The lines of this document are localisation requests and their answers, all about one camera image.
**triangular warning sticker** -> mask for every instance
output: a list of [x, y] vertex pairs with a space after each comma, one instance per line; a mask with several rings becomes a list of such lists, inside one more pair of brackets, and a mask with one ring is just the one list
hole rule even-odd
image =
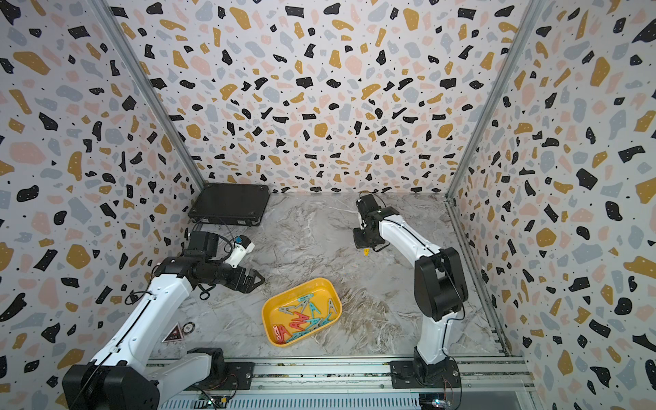
[[180, 330], [180, 324], [176, 323], [173, 329], [169, 332], [169, 335], [162, 340], [162, 343], [167, 342], [179, 342], [182, 340], [182, 330]]

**teal clothespin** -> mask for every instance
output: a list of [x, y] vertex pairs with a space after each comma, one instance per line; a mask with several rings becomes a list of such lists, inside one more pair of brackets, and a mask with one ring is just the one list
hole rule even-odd
[[312, 319], [314, 319], [314, 312], [317, 312], [318, 315], [321, 315], [321, 312], [319, 309], [317, 309], [316, 306], [314, 306], [314, 303], [310, 302], [310, 313], [312, 314]]

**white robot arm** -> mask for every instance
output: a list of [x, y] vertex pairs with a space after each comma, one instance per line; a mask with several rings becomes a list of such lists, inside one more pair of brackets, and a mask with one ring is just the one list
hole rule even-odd
[[[454, 320], [464, 316], [468, 298], [458, 252], [443, 249], [408, 225], [392, 207], [381, 208], [368, 194], [356, 202], [360, 228], [353, 229], [357, 248], [374, 248], [389, 241], [415, 267], [415, 301], [424, 314], [421, 337], [415, 348], [415, 376], [432, 384], [447, 368], [449, 335]], [[438, 277], [438, 271], [444, 276]]]

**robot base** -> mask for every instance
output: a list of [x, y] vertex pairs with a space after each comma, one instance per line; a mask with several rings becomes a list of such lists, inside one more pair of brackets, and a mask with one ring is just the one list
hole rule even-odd
[[391, 361], [390, 372], [393, 388], [443, 388], [448, 384], [456, 389], [461, 386], [461, 375], [455, 361], [447, 357], [439, 363], [428, 365], [417, 348], [412, 361]]

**clothespin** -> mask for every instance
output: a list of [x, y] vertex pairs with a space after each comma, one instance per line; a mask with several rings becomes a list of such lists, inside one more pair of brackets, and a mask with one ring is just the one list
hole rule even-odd
[[284, 307], [281, 306], [281, 307], [278, 308], [278, 310], [280, 312], [286, 313], [288, 315], [293, 315], [293, 313], [291, 312], [291, 309], [294, 309], [295, 307], [296, 306], [284, 306]]
[[298, 317], [292, 319], [292, 321], [303, 321], [303, 320], [310, 319], [310, 316], [304, 315], [304, 314], [299, 313], [299, 312], [294, 312], [294, 314], [298, 315]]
[[334, 312], [337, 314], [337, 309], [335, 308], [335, 304], [333, 303], [333, 299], [328, 299], [328, 313]]
[[312, 314], [312, 319], [314, 319], [314, 312], [317, 312], [317, 314], [321, 314], [319, 309], [317, 309], [316, 306], [314, 306], [314, 303], [310, 302], [310, 313]]
[[290, 322], [290, 323], [289, 323], [289, 327], [292, 327], [292, 328], [294, 328], [294, 329], [296, 329], [296, 330], [298, 330], [298, 331], [304, 331], [305, 329], [303, 329], [303, 328], [301, 327], [301, 325], [302, 325], [303, 323], [307, 323], [307, 322], [306, 322], [306, 321], [293, 321], [293, 322]]

